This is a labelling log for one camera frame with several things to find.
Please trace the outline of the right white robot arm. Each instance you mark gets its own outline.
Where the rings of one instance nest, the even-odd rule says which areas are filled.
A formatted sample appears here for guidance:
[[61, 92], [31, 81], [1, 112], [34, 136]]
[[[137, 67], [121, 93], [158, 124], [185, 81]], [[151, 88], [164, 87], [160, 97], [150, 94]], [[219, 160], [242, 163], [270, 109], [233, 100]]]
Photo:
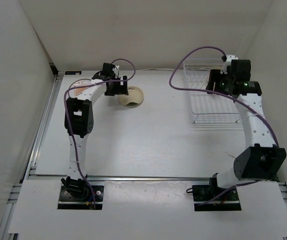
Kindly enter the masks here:
[[228, 55], [221, 70], [211, 70], [206, 90], [233, 101], [245, 136], [245, 149], [235, 158], [232, 167], [210, 178], [208, 195], [219, 200], [230, 187], [271, 181], [287, 154], [265, 118], [263, 93], [260, 84], [251, 80], [250, 60]]

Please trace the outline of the white front board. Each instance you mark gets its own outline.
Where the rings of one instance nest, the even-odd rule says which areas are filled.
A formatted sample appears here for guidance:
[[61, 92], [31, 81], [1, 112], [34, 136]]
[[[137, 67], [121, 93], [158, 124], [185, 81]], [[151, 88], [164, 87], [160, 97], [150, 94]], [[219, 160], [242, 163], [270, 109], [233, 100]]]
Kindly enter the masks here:
[[101, 210], [58, 209], [57, 180], [26, 180], [9, 232], [21, 240], [282, 240], [277, 183], [240, 187], [240, 211], [195, 211], [185, 181], [107, 181]]

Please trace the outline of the aluminium frame rail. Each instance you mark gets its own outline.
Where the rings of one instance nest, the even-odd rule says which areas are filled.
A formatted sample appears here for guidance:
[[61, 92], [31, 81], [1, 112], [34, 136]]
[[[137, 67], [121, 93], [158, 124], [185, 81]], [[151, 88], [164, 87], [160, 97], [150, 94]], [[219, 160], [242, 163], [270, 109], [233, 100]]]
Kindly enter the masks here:
[[152, 177], [152, 176], [99, 176], [88, 175], [89, 181], [203, 181], [208, 182], [209, 177]]

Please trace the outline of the yellow rimmed plate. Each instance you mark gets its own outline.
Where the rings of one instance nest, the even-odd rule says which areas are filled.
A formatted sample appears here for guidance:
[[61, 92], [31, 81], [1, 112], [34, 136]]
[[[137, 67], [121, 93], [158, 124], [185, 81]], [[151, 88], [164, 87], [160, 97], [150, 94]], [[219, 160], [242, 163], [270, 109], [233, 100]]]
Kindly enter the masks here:
[[137, 107], [144, 100], [143, 91], [137, 86], [129, 86], [127, 88], [128, 95], [122, 94], [117, 99], [118, 102], [126, 107]]

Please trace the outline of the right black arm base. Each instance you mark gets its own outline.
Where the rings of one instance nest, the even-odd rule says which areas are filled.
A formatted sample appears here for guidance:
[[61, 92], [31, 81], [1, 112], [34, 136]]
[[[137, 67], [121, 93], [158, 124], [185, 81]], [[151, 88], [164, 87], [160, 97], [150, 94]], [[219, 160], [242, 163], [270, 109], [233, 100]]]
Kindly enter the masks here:
[[237, 188], [219, 188], [217, 184], [192, 185], [186, 189], [193, 198], [195, 212], [234, 212], [242, 207]]

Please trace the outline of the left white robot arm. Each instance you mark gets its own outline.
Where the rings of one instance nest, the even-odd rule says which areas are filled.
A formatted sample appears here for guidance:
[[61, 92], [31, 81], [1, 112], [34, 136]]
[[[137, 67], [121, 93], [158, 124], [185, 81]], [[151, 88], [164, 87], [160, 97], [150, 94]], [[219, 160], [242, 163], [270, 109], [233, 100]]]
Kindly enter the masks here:
[[104, 63], [92, 78], [73, 82], [64, 93], [65, 119], [70, 144], [67, 177], [61, 180], [65, 191], [76, 201], [87, 205], [96, 202], [96, 192], [86, 174], [87, 140], [94, 128], [93, 106], [100, 96], [128, 94], [128, 77], [120, 75], [120, 67]]

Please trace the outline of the orange sunburst pattern plate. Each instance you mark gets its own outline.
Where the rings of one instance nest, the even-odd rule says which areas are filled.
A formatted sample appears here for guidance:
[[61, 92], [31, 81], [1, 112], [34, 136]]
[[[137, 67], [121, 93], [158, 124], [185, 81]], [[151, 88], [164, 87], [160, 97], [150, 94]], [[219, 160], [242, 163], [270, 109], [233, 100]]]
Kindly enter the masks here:
[[75, 98], [78, 95], [80, 95], [84, 90], [88, 89], [88, 87], [86, 87], [87, 85], [90, 85], [92, 82], [91, 79], [89, 78], [82, 78], [79, 80], [74, 81], [70, 86], [69, 86], [69, 92], [68, 92], [68, 96], [70, 98]]

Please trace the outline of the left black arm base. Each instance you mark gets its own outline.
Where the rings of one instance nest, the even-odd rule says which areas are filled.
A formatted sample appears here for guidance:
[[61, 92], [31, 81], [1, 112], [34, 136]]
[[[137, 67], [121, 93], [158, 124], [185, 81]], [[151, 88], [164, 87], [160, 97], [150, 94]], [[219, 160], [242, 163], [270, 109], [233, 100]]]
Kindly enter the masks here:
[[87, 186], [84, 193], [73, 193], [72, 190], [67, 190], [66, 186], [61, 185], [57, 209], [58, 210], [102, 210], [104, 201], [105, 186], [95, 184], [92, 186], [94, 196], [90, 188]]

